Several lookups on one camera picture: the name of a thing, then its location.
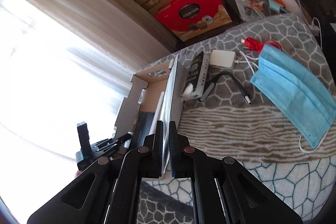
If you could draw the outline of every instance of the red cable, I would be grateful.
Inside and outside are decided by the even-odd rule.
[[[266,45],[266,44],[271,45],[273,47],[276,47],[276,48],[278,48],[279,50],[282,51],[281,45],[278,42],[276,42],[272,39],[267,39],[263,42],[259,42],[258,40],[255,40],[252,37],[248,37],[246,39],[242,39],[241,41],[245,44],[245,46],[247,46],[249,48],[250,51],[257,51],[258,54],[260,54],[261,50],[263,49],[264,45]]]

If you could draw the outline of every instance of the beige curtain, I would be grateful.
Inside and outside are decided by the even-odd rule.
[[[175,38],[132,0],[27,1],[133,71],[174,50]]]

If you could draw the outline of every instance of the red gift box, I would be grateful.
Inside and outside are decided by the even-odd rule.
[[[173,0],[155,18],[182,41],[232,22],[221,0]]]

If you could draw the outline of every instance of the blue disposable face mask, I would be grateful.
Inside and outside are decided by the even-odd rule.
[[[325,86],[300,63],[275,47],[265,45],[259,55],[255,85],[306,138],[314,152],[336,116],[336,103]]]

